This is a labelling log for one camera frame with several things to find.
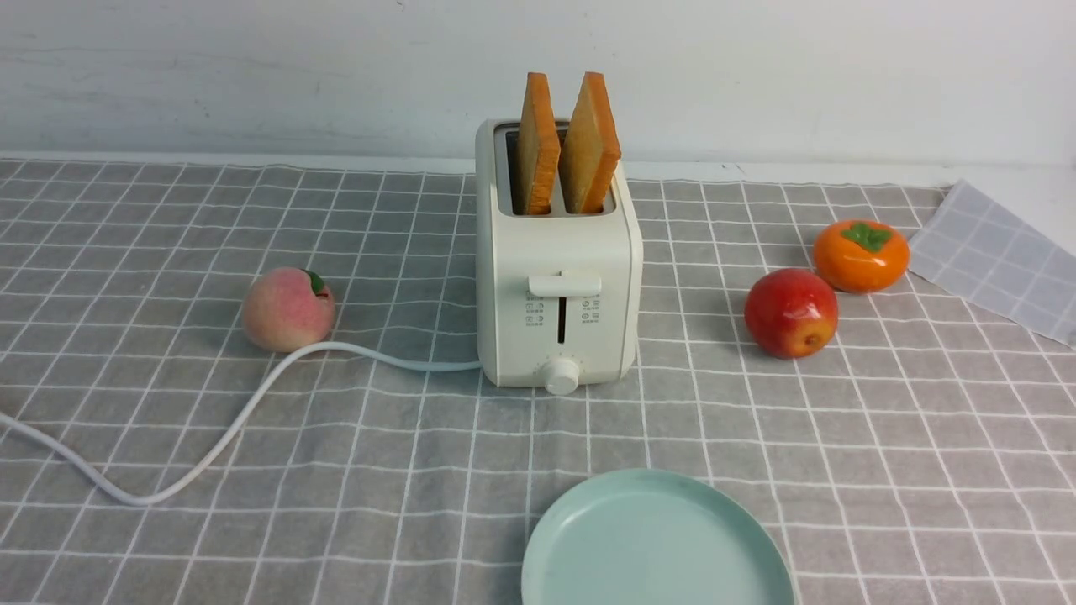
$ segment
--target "toaster slot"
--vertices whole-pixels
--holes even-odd
[[[556,341],[564,344],[564,329],[568,323],[568,299],[562,296],[556,307]]]
[[[564,203],[564,191],[562,188],[560,171],[554,175],[553,192],[550,197],[549,213],[528,214],[524,210],[524,198],[518,193],[523,175],[519,170],[520,156],[520,131],[518,122],[506,122],[494,129],[493,153],[494,153],[494,182],[496,186],[495,208],[504,216],[511,216],[523,221],[541,221],[548,219],[587,219],[613,214],[617,212],[617,201],[613,199],[612,186],[606,192],[600,212],[596,214],[571,214]],[[558,119],[556,123],[557,137],[563,142],[567,137],[568,122]]]

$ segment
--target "white wall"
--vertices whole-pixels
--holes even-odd
[[[471,157],[527,70],[625,159],[1076,161],[1073,0],[3,0],[0,150]]]

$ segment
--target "persimmon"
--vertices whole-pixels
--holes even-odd
[[[908,268],[911,251],[900,231],[875,221],[838,221],[815,240],[815,268],[851,294],[886,290]]]

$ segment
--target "white toaster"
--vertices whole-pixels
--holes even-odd
[[[497,386],[566,395],[635,361],[642,235],[620,163],[599,214],[568,213],[557,178],[549,214],[516,215],[519,124],[486,121],[475,140],[478,354]]]

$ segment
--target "toaster knob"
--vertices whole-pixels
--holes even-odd
[[[553,395],[567,395],[579,386],[579,366],[568,360],[553,360],[541,368],[546,390]]]

